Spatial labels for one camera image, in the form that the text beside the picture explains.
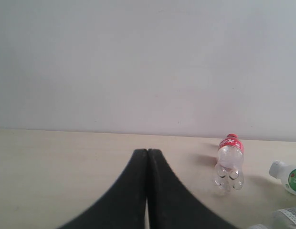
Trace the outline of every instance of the clear plastic bottle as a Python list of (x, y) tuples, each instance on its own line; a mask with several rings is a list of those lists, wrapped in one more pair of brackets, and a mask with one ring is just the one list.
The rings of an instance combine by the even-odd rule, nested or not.
[(248, 229), (296, 229), (296, 207), (274, 211), (264, 224), (257, 224)]
[(280, 179), (284, 188), (296, 195), (296, 166), (287, 165), (282, 161), (272, 163), (269, 174), (276, 179)]
[(219, 144), (217, 164), (214, 169), (214, 184), (218, 194), (229, 194), (231, 188), (243, 187), (243, 145), (235, 134), (229, 134)]

